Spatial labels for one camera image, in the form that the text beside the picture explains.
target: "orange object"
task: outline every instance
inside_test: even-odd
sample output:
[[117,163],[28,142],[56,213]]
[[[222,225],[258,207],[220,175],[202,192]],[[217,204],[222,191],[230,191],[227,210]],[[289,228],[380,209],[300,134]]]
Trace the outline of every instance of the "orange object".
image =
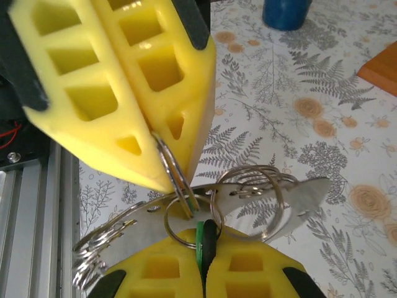
[[366,62],[357,76],[397,96],[397,42]]

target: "metal rail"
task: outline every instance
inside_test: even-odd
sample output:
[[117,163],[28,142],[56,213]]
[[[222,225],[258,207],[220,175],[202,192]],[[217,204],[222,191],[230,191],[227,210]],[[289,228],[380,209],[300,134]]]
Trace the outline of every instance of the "metal rail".
[[79,165],[53,143],[48,162],[6,174],[0,198],[0,297],[78,298]]

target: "table surface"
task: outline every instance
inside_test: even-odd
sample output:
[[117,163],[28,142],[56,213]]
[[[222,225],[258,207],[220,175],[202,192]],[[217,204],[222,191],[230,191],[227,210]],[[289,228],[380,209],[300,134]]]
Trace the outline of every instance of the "table surface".
[[[356,77],[397,40],[397,1],[314,0],[296,32],[267,28],[258,0],[212,3],[218,49],[212,143],[193,184],[242,163],[332,187],[312,220],[271,243],[328,298],[397,296],[397,99]],[[81,163],[82,235],[157,194]],[[236,226],[263,223],[245,210]]]

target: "red wire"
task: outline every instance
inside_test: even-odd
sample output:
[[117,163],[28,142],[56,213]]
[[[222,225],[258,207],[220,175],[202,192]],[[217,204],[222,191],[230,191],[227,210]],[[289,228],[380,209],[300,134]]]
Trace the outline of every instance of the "red wire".
[[18,130],[20,130],[20,128],[22,127],[22,124],[18,125],[16,121],[14,122],[14,124],[15,124],[15,128],[14,129],[12,129],[12,130],[10,130],[8,132],[4,132],[4,133],[0,134],[0,138],[1,138],[1,137],[6,137],[6,136],[14,133],[12,138],[6,144],[0,146],[0,150],[4,149],[7,146],[9,146],[14,141],[15,137],[17,136]]

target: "blue cup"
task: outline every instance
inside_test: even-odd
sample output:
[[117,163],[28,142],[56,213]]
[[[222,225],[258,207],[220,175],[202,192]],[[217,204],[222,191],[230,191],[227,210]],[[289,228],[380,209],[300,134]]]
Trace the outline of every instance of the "blue cup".
[[312,0],[265,0],[262,18],[271,28],[292,31],[302,27]]

